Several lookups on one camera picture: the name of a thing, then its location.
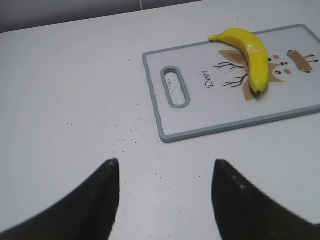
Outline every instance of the deer text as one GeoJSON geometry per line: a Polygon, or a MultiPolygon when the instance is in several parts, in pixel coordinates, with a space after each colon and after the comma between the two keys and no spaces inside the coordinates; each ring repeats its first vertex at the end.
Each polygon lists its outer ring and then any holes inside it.
{"type": "Polygon", "coordinates": [[[205,87],[207,89],[211,88],[214,86],[213,82],[211,81],[211,78],[208,74],[208,71],[202,71],[203,77],[205,79],[205,87]]]}

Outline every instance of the deer ear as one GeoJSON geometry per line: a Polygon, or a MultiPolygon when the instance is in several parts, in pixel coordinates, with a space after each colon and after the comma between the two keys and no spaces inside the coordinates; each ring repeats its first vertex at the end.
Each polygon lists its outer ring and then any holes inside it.
{"type": "Polygon", "coordinates": [[[245,57],[240,51],[234,51],[234,50],[221,50],[219,53],[224,56],[227,60],[230,62],[233,62],[235,64],[244,64],[246,62],[245,57]]]}
{"type": "Polygon", "coordinates": [[[245,81],[245,83],[243,85],[243,92],[244,92],[245,100],[251,101],[252,99],[255,99],[255,96],[252,94],[251,89],[250,89],[249,79],[247,81],[245,81]]]}

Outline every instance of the deer illustration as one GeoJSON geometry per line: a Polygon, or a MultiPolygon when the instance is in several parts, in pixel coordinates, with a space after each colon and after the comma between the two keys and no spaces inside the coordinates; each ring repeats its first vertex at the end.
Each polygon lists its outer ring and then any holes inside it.
{"type": "MultiPolygon", "coordinates": [[[[239,79],[238,81],[233,82],[225,82],[225,85],[222,87],[229,86],[231,88],[240,87],[243,83],[243,92],[244,97],[247,101],[253,100],[257,95],[251,91],[250,83],[249,83],[249,67],[247,64],[247,61],[243,54],[240,51],[237,50],[221,50],[219,53],[224,56],[229,61],[220,62],[217,66],[213,66],[213,68],[221,69],[227,66],[230,66],[230,69],[244,69],[245,74],[240,77],[236,77],[236,79],[239,79]]],[[[298,51],[289,50],[287,52],[287,56],[293,60],[293,62],[296,64],[298,70],[303,71],[305,73],[310,73],[313,69],[310,66],[309,63],[316,63],[319,62],[319,60],[313,60],[313,61],[307,61],[307,58],[314,57],[314,55],[308,55],[303,57],[298,51]]],[[[278,55],[273,55],[273,59],[278,60],[278,55]]],[[[276,75],[281,75],[282,72],[279,70],[275,70],[279,66],[286,66],[288,65],[288,62],[281,62],[281,63],[271,63],[272,59],[269,58],[269,83],[283,83],[284,81],[277,78],[276,75]]],[[[289,69],[284,70],[285,74],[291,74],[291,71],[289,69]]]]}

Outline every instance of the cutting board handle hole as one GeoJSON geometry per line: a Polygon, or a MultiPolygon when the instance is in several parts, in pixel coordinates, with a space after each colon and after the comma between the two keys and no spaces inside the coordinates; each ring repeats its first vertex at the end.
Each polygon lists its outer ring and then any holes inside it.
{"type": "Polygon", "coordinates": [[[180,69],[176,66],[166,66],[160,75],[168,104],[176,109],[188,106],[190,96],[180,69]]]}

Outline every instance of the deer antler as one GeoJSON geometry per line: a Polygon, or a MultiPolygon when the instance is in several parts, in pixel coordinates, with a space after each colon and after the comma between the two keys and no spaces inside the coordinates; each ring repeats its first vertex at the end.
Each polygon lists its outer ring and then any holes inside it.
{"type": "Polygon", "coordinates": [[[225,82],[225,85],[223,85],[222,87],[225,87],[225,86],[229,86],[231,88],[236,88],[236,87],[239,87],[241,86],[241,84],[244,82],[245,78],[249,76],[248,73],[246,73],[245,75],[243,76],[239,76],[239,77],[235,77],[235,79],[240,79],[240,81],[234,81],[234,82],[225,82]]]}
{"type": "Polygon", "coordinates": [[[230,69],[243,69],[244,68],[243,66],[237,66],[237,65],[234,65],[233,63],[228,62],[228,61],[220,62],[218,64],[218,66],[213,66],[213,68],[221,69],[221,68],[227,67],[227,66],[233,66],[230,69]]]}

